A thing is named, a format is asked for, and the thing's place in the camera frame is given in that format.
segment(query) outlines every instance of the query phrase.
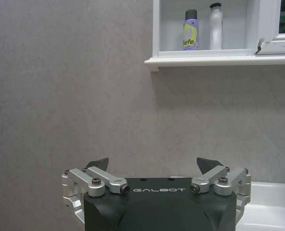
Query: cabinet door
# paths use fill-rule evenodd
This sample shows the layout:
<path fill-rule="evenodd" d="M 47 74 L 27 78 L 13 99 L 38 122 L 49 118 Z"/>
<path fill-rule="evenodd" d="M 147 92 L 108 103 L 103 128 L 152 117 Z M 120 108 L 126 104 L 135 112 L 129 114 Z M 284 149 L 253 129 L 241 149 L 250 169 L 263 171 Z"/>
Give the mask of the cabinet door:
<path fill-rule="evenodd" d="M 285 54 L 285 0 L 261 4 L 257 54 Z"/>

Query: white wall cabinet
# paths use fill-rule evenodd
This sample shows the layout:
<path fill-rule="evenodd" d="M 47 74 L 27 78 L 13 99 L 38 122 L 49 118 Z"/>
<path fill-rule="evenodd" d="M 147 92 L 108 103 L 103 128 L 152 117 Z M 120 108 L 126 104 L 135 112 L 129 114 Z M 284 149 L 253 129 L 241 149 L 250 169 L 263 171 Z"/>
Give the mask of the white wall cabinet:
<path fill-rule="evenodd" d="M 214 0 L 154 0 L 151 71 L 165 66 L 285 64 L 285 34 L 279 34 L 281 0 L 221 0 L 223 50 L 208 50 L 209 5 Z M 198 10 L 199 51 L 182 51 L 188 9 Z"/>

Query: shelf edge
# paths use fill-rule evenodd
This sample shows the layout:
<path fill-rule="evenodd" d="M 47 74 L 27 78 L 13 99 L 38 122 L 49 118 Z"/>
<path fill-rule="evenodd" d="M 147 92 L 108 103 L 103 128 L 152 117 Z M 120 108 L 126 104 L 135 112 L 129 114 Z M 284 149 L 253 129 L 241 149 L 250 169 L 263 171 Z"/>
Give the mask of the shelf edge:
<path fill-rule="evenodd" d="M 231 65 L 280 65 L 285 64 L 285 55 L 251 55 L 222 57 L 161 57 L 144 62 L 151 72 L 168 66 L 231 66 Z"/>

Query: silver metal linkage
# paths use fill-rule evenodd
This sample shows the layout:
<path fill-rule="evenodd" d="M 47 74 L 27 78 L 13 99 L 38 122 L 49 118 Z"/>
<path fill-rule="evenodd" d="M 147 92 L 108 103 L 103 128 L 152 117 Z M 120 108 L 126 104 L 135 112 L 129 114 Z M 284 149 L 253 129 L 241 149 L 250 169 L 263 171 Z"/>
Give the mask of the silver metal linkage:
<path fill-rule="evenodd" d="M 86 173 L 91 177 L 100 178 L 111 193 L 125 194 L 130 191 L 130 187 L 125 178 L 115 177 L 97 167 L 88 168 Z"/>
<path fill-rule="evenodd" d="M 227 170 L 224 166 L 216 166 L 201 177 L 192 178 L 191 191 L 193 193 L 207 193 L 210 185 L 218 178 L 226 176 L 226 174 Z"/>
<path fill-rule="evenodd" d="M 230 172 L 228 167 L 216 166 L 198 178 L 192 178 L 191 191 L 206 193 L 210 185 L 214 184 L 214 192 L 220 196 L 229 196 L 233 192 L 237 195 L 236 223 L 244 213 L 245 205 L 250 202 L 251 175 L 246 168 L 237 168 Z"/>
<path fill-rule="evenodd" d="M 105 184 L 75 168 L 62 175 L 63 201 L 81 224 L 85 224 L 83 195 L 98 197 L 105 193 Z"/>
<path fill-rule="evenodd" d="M 214 192 L 217 195 L 229 196 L 233 192 L 234 187 L 246 176 L 244 168 L 237 168 L 230 172 L 226 178 L 218 179 L 214 182 Z"/>

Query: product label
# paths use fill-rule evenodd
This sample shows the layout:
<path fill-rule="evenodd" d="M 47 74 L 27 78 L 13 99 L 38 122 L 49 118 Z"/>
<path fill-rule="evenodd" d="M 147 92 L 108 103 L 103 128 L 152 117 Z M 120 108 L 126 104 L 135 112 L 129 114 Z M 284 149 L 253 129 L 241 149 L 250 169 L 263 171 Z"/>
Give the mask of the product label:
<path fill-rule="evenodd" d="M 197 29 L 189 24 L 184 25 L 183 31 L 183 46 L 191 47 L 197 43 Z"/>

